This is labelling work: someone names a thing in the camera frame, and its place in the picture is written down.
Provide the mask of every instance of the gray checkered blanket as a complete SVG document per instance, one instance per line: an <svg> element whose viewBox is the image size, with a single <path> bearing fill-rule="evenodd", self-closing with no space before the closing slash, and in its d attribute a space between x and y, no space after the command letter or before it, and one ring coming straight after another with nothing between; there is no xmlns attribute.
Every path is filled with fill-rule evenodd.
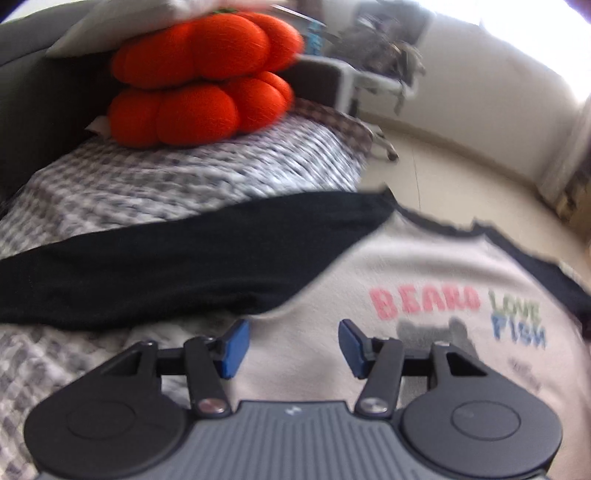
<svg viewBox="0 0 591 480"><path fill-rule="evenodd" d="M281 122L251 135L191 149L138 151L92 138L32 176L0 220L0 258L74 235L166 221L246 200L308 190L354 191L372 134L333 109L298 100ZM36 470L22 437L30 411L128 345L153 339L178 347L216 335L221 314L109 333L0 326L0 472L29 480ZM163 390L187 401L183 378Z"/></svg>

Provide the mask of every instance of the black cloth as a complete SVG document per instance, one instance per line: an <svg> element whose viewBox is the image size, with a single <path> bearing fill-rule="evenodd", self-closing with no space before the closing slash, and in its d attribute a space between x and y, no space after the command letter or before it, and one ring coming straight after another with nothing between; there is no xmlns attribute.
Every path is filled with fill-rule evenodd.
<svg viewBox="0 0 591 480"><path fill-rule="evenodd" d="M72 237L0 261L0 322L125 327L284 303L379 227L383 194L302 193Z"/></svg>

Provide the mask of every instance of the orange pumpkin pillow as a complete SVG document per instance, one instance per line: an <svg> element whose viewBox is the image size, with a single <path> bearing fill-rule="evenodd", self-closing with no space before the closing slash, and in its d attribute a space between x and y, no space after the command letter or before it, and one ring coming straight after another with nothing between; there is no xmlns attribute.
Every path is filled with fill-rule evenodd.
<svg viewBox="0 0 591 480"><path fill-rule="evenodd" d="M220 85L191 83L164 91L130 88L109 108L111 136L132 148L203 145L267 127L292 101L289 84L270 72Z"/></svg>
<svg viewBox="0 0 591 480"><path fill-rule="evenodd" d="M109 108L111 134L121 145L148 148L202 145L267 127L294 95L266 69L289 66L302 50L295 28L255 13L214 14L131 39L111 65L134 87Z"/></svg>

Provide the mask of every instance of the metal screw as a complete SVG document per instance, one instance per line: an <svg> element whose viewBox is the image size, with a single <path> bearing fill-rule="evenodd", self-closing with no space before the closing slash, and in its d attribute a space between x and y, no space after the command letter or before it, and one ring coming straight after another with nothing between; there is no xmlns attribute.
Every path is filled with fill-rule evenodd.
<svg viewBox="0 0 591 480"><path fill-rule="evenodd" d="M197 406L203 413L209 414L224 413L228 409L228 404L221 398L204 398Z"/></svg>
<svg viewBox="0 0 591 480"><path fill-rule="evenodd" d="M377 397L364 398L359 406L365 413L386 413L388 411L388 404L385 400Z"/></svg>

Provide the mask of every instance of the chair leg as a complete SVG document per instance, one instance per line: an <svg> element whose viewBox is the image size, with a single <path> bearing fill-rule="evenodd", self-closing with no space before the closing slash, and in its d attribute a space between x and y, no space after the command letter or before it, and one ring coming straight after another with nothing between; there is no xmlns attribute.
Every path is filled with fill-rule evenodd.
<svg viewBox="0 0 591 480"><path fill-rule="evenodd" d="M374 133L374 143L386 149L389 161L396 162L398 160L398 154L396 153L396 149L394 148L392 143L386 139L382 132Z"/></svg>

